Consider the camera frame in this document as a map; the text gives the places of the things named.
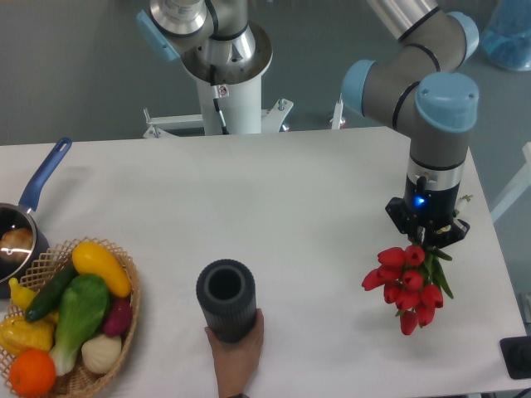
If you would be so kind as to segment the person's hand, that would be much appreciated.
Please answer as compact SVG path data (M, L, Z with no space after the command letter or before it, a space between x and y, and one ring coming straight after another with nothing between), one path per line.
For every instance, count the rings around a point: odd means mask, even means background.
M235 344L224 344L209 327L205 327L204 331L212 349L218 396L244 395L260 363L265 332L262 310L256 310L255 325Z

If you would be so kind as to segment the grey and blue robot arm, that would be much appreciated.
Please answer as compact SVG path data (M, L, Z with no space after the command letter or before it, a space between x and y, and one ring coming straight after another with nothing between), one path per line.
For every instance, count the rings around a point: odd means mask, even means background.
M442 249L470 229L455 203L480 95L457 68L479 45L479 31L435 1L369 4L402 48L384 64L355 62L343 78L343 103L409 138L405 192L386 211L410 241Z

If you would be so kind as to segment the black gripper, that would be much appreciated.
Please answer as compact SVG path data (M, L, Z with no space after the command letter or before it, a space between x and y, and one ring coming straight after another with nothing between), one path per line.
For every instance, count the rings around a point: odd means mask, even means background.
M458 188L418 191L416 186L406 186L404 196L393 197L385 210L410 241L444 248L464 240L470 230L470 225L455 215Z

